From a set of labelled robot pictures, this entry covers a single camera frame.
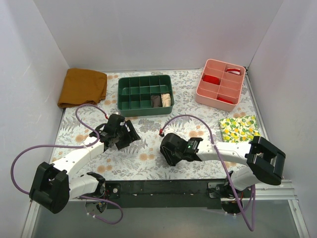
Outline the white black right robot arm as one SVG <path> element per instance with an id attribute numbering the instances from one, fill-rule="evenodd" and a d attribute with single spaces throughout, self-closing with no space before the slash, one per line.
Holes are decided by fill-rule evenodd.
<path id="1" fill-rule="evenodd" d="M 213 145 L 200 137 L 182 139 L 174 133 L 167 134 L 160 152 L 170 166 L 182 160 L 219 161 L 241 164 L 244 168 L 230 174 L 230 181 L 224 184 L 224 191 L 235 197 L 244 189 L 257 184 L 281 185 L 286 154 L 261 136 L 252 141 L 240 143 L 219 142 Z"/>

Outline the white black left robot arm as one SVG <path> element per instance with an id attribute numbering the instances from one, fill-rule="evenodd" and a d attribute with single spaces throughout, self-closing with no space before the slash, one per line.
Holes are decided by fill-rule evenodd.
<path id="1" fill-rule="evenodd" d="M 29 197 L 56 214 L 70 199 L 86 195 L 89 198 L 102 198 L 106 192 L 106 180 L 95 172 L 76 177 L 76 174 L 93 158 L 115 146 L 128 147 L 140 140 L 130 120 L 109 119 L 96 127 L 82 143 L 63 158 L 48 164 L 41 163 L 36 170 Z"/>

